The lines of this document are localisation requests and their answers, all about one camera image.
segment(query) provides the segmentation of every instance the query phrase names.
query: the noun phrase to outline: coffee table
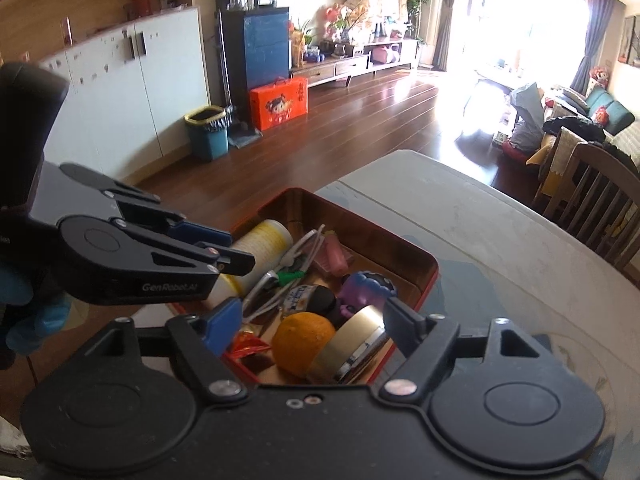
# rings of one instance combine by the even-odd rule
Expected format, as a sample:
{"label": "coffee table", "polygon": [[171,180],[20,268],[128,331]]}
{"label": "coffee table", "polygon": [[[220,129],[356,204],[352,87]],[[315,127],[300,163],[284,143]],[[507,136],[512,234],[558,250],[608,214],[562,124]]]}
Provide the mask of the coffee table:
{"label": "coffee table", "polygon": [[[318,191],[431,252],[438,282],[422,306],[464,326],[509,317],[599,394],[607,410],[590,463],[640,471],[640,290],[559,227],[491,187],[399,151]],[[397,352],[378,381],[402,363]]]}

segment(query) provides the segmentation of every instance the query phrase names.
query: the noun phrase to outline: tv stand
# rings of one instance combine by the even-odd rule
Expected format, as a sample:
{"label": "tv stand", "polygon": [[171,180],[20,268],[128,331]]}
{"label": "tv stand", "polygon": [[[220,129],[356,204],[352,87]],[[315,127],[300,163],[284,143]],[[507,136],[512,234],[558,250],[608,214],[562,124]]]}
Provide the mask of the tv stand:
{"label": "tv stand", "polygon": [[[400,46],[400,61],[396,63],[374,63],[371,59],[371,51],[379,46],[398,44]],[[391,38],[376,38],[367,43],[351,45],[348,49],[353,52],[362,52],[353,57],[342,59],[327,57],[319,63],[305,63],[303,66],[290,70],[291,76],[306,77],[308,87],[318,86],[338,79],[347,79],[349,86],[351,78],[357,75],[373,73],[374,77],[380,70],[409,66],[415,68],[418,64],[418,40],[392,40]]]}

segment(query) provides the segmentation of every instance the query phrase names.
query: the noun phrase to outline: trash can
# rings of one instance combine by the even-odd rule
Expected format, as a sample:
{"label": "trash can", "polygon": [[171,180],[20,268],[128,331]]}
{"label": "trash can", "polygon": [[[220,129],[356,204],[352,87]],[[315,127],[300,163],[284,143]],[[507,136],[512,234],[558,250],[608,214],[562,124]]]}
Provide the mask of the trash can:
{"label": "trash can", "polygon": [[184,116],[189,131],[191,153],[210,162],[229,151],[226,129],[231,117],[219,106],[203,106]]}

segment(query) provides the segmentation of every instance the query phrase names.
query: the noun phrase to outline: cabinet handle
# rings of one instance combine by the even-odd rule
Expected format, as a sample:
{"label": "cabinet handle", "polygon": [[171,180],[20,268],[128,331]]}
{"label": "cabinet handle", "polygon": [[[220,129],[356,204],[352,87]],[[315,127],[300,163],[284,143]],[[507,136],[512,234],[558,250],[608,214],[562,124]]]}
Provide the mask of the cabinet handle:
{"label": "cabinet handle", "polygon": [[129,40],[129,48],[131,49],[131,59],[130,59],[130,61],[133,61],[134,59],[136,59],[136,51],[133,48],[133,36],[129,36],[127,39]]}
{"label": "cabinet handle", "polygon": [[145,43],[145,33],[144,32],[139,32],[138,33],[138,48],[140,49],[140,57],[142,56],[146,56],[146,43]]}

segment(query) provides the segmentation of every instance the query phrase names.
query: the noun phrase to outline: gray curtain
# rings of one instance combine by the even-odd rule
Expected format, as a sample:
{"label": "gray curtain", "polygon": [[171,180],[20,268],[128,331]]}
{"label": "gray curtain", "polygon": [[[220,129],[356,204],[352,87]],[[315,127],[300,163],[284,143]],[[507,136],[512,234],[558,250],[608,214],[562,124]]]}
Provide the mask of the gray curtain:
{"label": "gray curtain", "polygon": [[578,72],[571,83],[571,88],[585,94],[589,85],[589,70],[593,68],[593,58],[598,53],[604,33],[609,25],[611,13],[616,0],[587,0],[589,6],[589,25],[584,44],[584,57]]}
{"label": "gray curtain", "polygon": [[433,56],[433,65],[438,70],[447,69],[447,57],[449,57],[449,39],[451,37],[451,19],[453,15],[454,0],[443,0],[442,15],[440,16],[440,30],[438,41]]}

